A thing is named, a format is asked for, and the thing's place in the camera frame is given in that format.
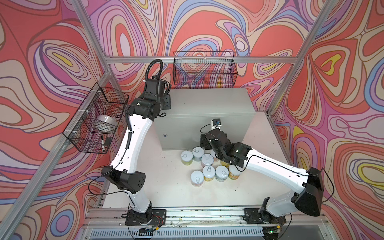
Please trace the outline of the can green yellow label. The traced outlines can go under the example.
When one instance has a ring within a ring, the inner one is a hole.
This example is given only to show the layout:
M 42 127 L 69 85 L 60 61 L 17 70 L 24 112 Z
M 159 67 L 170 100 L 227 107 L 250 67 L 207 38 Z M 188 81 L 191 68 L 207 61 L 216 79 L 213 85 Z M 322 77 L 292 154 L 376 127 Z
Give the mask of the can green yellow label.
M 183 151 L 181 153 L 181 162 L 185 166 L 189 166 L 193 163 L 193 153 L 191 151 Z

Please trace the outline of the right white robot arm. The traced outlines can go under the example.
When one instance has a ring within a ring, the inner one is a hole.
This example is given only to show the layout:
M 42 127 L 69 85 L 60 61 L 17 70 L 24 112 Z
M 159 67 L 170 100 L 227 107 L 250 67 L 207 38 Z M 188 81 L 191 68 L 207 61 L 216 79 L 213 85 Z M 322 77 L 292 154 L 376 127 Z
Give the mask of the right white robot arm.
M 275 198 L 267 197 L 255 213 L 254 223 L 271 224 L 286 214 L 301 212 L 318 217 L 321 214 L 324 184 L 322 172 L 296 168 L 272 159 L 243 143 L 232 143 L 219 128 L 201 135 L 204 145 L 210 145 L 216 158 L 237 171 L 252 170 L 290 188 Z

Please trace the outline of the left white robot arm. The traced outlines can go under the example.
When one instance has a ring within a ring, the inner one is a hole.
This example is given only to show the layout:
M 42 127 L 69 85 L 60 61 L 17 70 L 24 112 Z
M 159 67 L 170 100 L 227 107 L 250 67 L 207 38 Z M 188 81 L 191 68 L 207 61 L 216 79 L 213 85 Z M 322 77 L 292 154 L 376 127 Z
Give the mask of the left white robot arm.
M 127 130 L 109 167 L 102 176 L 129 197 L 127 217 L 146 225 L 152 221 L 153 207 L 142 190 L 146 175 L 137 171 L 139 153 L 151 125 L 157 117 L 166 116 L 171 109 L 171 84 L 161 79 L 163 61 L 153 60 L 145 73 L 144 92 L 125 109 Z

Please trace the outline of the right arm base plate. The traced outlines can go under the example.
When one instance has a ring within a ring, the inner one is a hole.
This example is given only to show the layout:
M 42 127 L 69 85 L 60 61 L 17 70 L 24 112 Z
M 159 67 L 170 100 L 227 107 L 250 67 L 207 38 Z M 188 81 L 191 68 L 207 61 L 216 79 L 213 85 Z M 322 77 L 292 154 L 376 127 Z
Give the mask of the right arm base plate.
M 259 211 L 259 208 L 245 208 L 243 220 L 247 224 L 276 224 L 284 225 L 287 223 L 285 216 L 274 217 L 266 211 Z

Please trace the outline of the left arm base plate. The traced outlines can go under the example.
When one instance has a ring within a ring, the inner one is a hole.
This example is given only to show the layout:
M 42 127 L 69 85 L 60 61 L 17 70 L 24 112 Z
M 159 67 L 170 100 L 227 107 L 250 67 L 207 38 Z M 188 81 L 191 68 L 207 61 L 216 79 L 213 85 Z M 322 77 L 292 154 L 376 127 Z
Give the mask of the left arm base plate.
M 166 223 L 167 210 L 154 209 L 146 213 L 138 213 L 134 210 L 129 210 L 126 215 L 126 226 L 153 226 L 161 227 Z

